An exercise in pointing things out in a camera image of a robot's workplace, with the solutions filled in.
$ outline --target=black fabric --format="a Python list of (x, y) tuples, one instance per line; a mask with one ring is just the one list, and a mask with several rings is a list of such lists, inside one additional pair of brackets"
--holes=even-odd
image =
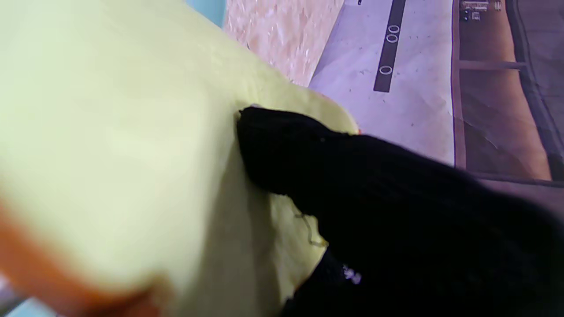
[(562, 315), (562, 228), (541, 207), (296, 113), (246, 108), (237, 131), (251, 180), (315, 216), (335, 259), (362, 275), (323, 287), (314, 274), (321, 287), (304, 284), (314, 291), (285, 315)]

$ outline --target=floor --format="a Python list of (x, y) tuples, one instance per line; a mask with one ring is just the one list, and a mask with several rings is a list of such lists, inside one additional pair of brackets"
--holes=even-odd
[(393, 1), (345, 0), (310, 83), (364, 134), (454, 164), (452, 0), (405, 1), (389, 93), (374, 91)]

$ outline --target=black stripe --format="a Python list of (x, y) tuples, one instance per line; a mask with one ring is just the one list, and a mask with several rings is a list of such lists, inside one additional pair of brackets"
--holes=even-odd
[[(393, 0), (391, 4), (390, 18), (388, 19), (386, 27), (386, 36), (384, 37), (380, 63), (378, 64), (378, 69), (376, 69), (374, 91), (382, 91), (383, 93), (390, 92), (391, 78), (394, 74), (395, 56), (398, 50), (399, 33), (402, 28), (403, 11), (405, 7), (406, 0)], [(399, 27), (397, 32), (393, 27), (394, 25)]]

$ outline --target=brown panel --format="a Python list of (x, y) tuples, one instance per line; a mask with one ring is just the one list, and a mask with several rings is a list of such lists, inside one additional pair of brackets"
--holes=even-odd
[(481, 12), (481, 21), (460, 22), (460, 59), (515, 61), (513, 36), (505, 10), (490, 8)]
[(516, 70), (460, 71), (466, 168), (551, 180), (547, 154)]

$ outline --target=black glove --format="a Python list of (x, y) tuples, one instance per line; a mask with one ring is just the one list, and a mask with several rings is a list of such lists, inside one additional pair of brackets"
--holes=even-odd
[(326, 306), (505, 316), (564, 295), (562, 228), (546, 210), (297, 113), (246, 108), (237, 131), (251, 180), (315, 216), (335, 259), (362, 275)]

